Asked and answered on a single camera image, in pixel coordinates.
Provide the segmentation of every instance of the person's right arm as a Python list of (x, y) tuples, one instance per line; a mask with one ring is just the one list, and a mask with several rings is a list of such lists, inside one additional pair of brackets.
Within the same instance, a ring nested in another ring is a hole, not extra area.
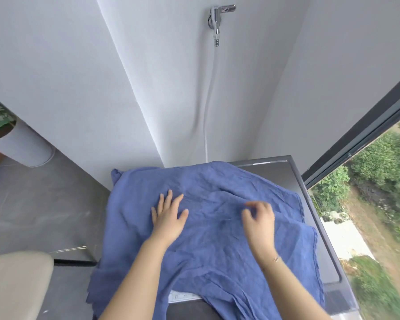
[(250, 250), (264, 273), (271, 295), (283, 320), (330, 320), (331, 317), (302, 286), (274, 247), (274, 212), (267, 202), (247, 202), (256, 208), (242, 212), (244, 233)]

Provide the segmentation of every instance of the floor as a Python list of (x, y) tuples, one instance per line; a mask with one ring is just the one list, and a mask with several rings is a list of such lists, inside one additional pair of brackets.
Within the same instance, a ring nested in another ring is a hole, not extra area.
[[(46, 165), (0, 164), (0, 254), (41, 250), (54, 258), (99, 259), (110, 192), (60, 152)], [(56, 253), (74, 247), (87, 250)], [(39, 320), (92, 318), (85, 303), (92, 268), (55, 267)]]

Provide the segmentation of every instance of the potted plant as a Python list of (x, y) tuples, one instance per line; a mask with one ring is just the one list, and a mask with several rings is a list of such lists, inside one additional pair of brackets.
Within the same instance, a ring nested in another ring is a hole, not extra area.
[(0, 153), (28, 167), (47, 163), (54, 147), (0, 103)]

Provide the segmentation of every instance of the dirt path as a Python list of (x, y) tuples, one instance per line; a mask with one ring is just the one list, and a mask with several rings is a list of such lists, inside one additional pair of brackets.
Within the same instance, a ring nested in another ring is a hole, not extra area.
[(358, 199), (358, 189), (351, 187), (346, 207), (352, 221), (366, 241), (376, 260), (387, 269), (400, 293), (400, 243), (379, 220), (373, 206)]

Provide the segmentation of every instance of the person's left arm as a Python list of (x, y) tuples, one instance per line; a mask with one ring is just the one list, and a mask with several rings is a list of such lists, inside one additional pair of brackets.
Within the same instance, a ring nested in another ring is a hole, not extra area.
[(179, 237), (188, 217), (185, 209), (177, 217), (183, 194), (172, 202), (160, 194), (157, 210), (151, 208), (154, 230), (142, 245), (129, 273), (120, 284), (99, 320), (150, 320), (153, 317), (160, 269), (167, 248)]

